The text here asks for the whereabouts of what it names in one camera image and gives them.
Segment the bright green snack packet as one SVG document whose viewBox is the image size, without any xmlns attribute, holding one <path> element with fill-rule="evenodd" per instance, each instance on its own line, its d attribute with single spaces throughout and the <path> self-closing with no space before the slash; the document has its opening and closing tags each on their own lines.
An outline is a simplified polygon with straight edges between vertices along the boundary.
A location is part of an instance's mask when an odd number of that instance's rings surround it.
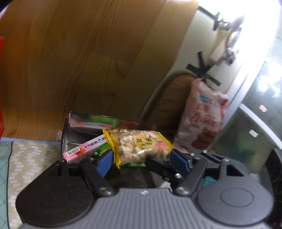
<svg viewBox="0 0 282 229">
<path fill-rule="evenodd" d="M 94 158 L 100 157 L 102 154 L 104 154 L 109 149 L 110 149 L 110 145 L 108 143 L 105 143 L 104 145 L 102 145 L 99 149 L 97 149 L 93 153 Z"/>
</svg>

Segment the pink chewing gum box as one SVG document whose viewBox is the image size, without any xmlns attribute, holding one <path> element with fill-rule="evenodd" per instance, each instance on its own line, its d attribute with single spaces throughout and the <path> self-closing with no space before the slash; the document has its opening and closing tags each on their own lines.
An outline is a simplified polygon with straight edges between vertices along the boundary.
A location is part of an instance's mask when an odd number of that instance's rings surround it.
<svg viewBox="0 0 282 229">
<path fill-rule="evenodd" d="M 92 156 L 92 154 L 100 149 L 103 145 L 107 143 L 104 135 L 100 135 L 94 139 L 91 139 L 75 148 L 64 152 L 63 159 L 69 164 L 79 163 L 81 160 Z"/>
</svg>

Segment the yellow-edged peanut bag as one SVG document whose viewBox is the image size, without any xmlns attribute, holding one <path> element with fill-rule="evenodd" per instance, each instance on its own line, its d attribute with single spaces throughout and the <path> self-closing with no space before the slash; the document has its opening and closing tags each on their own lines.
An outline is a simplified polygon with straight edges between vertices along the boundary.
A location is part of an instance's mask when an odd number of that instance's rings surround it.
<svg viewBox="0 0 282 229">
<path fill-rule="evenodd" d="M 113 129 L 103 134 L 114 153 L 117 168 L 131 163 L 143 163 L 146 158 L 166 159 L 175 146 L 160 132 Z"/>
</svg>

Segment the blue patterned blanket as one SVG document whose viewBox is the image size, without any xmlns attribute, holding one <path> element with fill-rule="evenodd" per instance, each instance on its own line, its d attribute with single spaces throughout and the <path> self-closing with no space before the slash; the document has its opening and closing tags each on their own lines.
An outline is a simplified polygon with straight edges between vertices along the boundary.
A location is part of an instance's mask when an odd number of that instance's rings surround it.
<svg viewBox="0 0 282 229">
<path fill-rule="evenodd" d="M 205 177 L 205 180 L 204 180 L 204 184 L 203 186 L 207 186 L 207 185 L 210 185 L 210 184 L 213 184 L 217 181 L 217 179 L 211 177 L 211 176 L 206 176 Z"/>
</svg>

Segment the black metal storage box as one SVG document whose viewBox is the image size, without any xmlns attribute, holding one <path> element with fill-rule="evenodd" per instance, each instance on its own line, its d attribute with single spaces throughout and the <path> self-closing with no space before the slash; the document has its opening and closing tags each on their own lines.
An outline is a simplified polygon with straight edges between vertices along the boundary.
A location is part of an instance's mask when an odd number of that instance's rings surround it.
<svg viewBox="0 0 282 229">
<path fill-rule="evenodd" d="M 76 164 L 94 156 L 96 151 L 101 154 L 107 144 L 107 133 L 119 129 L 155 131 L 157 127 L 150 123 L 69 112 L 62 132 L 61 158 L 69 164 Z"/>
</svg>

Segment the pink twisted-snack bag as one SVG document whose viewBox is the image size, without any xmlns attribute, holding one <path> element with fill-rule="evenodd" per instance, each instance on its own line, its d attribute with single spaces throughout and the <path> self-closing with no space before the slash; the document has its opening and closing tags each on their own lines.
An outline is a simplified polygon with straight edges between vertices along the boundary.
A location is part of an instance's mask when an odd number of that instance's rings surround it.
<svg viewBox="0 0 282 229">
<path fill-rule="evenodd" d="M 207 150 L 222 130 L 227 107 L 227 95 L 211 89 L 201 79 L 192 81 L 173 144 L 181 152 Z"/>
</svg>

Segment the beige patterned bed sheet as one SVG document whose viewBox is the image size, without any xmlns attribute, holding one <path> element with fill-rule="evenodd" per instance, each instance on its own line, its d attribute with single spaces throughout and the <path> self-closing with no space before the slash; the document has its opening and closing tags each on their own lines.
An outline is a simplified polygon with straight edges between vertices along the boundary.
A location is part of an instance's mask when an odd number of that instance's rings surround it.
<svg viewBox="0 0 282 229">
<path fill-rule="evenodd" d="M 61 157 L 61 143 L 3 138 L 1 140 L 1 228 L 19 228 L 18 194 Z"/>
</svg>

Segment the red gift bag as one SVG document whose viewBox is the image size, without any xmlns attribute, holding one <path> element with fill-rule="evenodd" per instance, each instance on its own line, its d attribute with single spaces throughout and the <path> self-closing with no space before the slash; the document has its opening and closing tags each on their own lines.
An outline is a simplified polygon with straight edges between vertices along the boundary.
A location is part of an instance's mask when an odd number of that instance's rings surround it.
<svg viewBox="0 0 282 229">
<path fill-rule="evenodd" d="M 2 57 L 2 50 L 4 44 L 4 37 L 0 38 L 0 55 Z M 3 120 L 3 111 L 2 111 L 2 98 L 3 98 L 3 91 L 2 91 L 2 80 L 1 80 L 1 89 L 0 89 L 0 137 L 2 137 L 4 132 L 4 120 Z"/>
</svg>

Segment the brown wood wall panel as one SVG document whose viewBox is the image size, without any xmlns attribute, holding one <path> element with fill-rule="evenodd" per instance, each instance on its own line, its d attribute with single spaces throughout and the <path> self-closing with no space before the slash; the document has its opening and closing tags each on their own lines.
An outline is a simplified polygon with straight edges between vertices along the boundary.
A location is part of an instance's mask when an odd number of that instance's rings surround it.
<svg viewBox="0 0 282 229">
<path fill-rule="evenodd" d="M 70 111 L 138 120 L 197 1 L 12 1 L 1 12 L 5 137 L 57 141 Z"/>
</svg>

